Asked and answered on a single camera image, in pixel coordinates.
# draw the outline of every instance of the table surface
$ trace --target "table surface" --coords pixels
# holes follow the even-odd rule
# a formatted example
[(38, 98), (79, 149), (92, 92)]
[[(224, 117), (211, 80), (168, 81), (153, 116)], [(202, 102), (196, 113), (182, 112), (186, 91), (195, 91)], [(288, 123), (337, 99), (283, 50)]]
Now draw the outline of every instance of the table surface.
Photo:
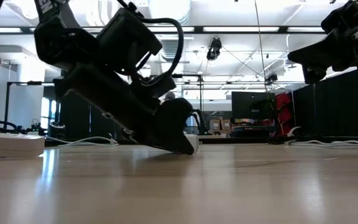
[(358, 149), (47, 149), (0, 159), (0, 224), (358, 223)]

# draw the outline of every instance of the window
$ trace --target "window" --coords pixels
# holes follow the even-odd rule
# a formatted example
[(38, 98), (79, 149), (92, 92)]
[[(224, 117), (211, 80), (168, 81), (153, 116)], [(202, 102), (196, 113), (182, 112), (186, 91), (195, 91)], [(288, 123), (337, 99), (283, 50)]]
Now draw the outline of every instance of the window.
[(56, 101), (50, 100), (46, 97), (42, 98), (42, 107), (41, 107), (41, 128), (47, 129), (49, 123), (55, 121), (56, 116)]

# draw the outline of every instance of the computer monitor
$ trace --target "computer monitor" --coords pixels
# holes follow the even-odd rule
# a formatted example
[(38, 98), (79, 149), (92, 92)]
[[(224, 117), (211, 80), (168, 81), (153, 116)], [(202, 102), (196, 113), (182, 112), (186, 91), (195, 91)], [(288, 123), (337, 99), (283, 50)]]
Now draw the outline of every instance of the computer monitor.
[(234, 119), (274, 119), (275, 94), (239, 92), (231, 93), (232, 117)]

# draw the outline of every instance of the desk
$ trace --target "desk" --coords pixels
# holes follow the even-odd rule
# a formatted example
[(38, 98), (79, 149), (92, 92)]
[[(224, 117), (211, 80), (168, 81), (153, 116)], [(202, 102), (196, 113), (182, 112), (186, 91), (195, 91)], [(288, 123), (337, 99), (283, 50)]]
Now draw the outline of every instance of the desk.
[(358, 223), (358, 149), (202, 145), (0, 159), (0, 224)]

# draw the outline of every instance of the white power strip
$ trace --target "white power strip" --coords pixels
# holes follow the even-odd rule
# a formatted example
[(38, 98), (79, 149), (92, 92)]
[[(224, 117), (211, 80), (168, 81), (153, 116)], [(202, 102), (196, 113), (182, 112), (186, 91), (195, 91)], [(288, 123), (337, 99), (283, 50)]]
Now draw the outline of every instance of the white power strip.
[(35, 157), (44, 153), (45, 138), (0, 133), (0, 157)]
[(198, 152), (198, 149), (200, 148), (200, 140), (198, 139), (198, 135), (196, 134), (186, 134), (187, 140), (189, 140), (190, 144), (194, 148), (194, 154)]

